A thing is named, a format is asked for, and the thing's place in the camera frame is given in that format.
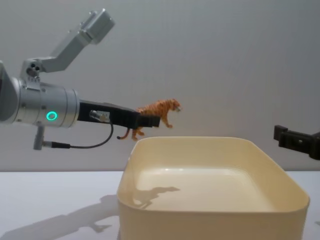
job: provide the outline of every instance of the gray wall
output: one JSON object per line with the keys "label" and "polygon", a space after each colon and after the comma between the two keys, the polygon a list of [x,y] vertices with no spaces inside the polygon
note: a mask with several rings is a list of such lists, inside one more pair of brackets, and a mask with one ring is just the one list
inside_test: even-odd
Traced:
{"label": "gray wall", "polygon": [[[82,99],[136,108],[177,98],[174,129],[152,136],[232,136],[253,141],[287,170],[320,161],[277,147],[274,125],[320,131],[318,0],[1,0],[0,59],[12,76],[22,61],[47,56],[90,10],[106,8],[115,28],[64,72],[44,82]],[[125,129],[115,128],[115,135]],[[0,170],[122,169],[134,142],[115,137],[93,150],[33,151],[36,128],[0,127]],[[79,122],[46,139],[95,144],[108,126]]]}

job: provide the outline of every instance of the led ring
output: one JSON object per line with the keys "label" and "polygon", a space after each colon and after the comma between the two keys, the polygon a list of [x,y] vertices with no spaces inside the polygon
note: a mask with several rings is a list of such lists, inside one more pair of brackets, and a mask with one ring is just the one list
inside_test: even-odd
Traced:
{"label": "led ring", "polygon": [[50,111],[46,114],[46,119],[48,121],[54,121],[58,118],[58,114],[55,111]]}

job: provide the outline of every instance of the toy tiger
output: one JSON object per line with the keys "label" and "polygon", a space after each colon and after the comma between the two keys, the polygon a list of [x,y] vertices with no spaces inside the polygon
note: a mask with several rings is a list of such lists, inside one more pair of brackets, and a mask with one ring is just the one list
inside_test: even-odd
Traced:
{"label": "toy tiger", "polygon": [[[181,106],[180,103],[172,98],[167,100],[158,100],[155,103],[146,105],[144,107],[138,107],[136,111],[141,115],[153,115],[160,117],[162,122],[166,125],[167,128],[172,128],[173,126],[168,122],[168,112],[169,110],[180,112]],[[145,133],[141,131],[142,127],[138,127],[137,129],[132,130],[132,139],[137,141],[137,134],[140,136],[144,136]],[[117,139],[122,140],[125,139],[129,135],[130,128],[127,129],[124,136],[117,136]]]}

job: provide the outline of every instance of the white table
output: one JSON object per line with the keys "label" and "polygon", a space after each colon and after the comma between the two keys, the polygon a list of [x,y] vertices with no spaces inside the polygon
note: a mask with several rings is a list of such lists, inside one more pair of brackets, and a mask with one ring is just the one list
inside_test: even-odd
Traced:
{"label": "white table", "polygon": [[[319,240],[320,171],[288,174],[311,198],[303,240]],[[0,173],[0,240],[116,240],[119,217],[115,194],[121,175]]]}

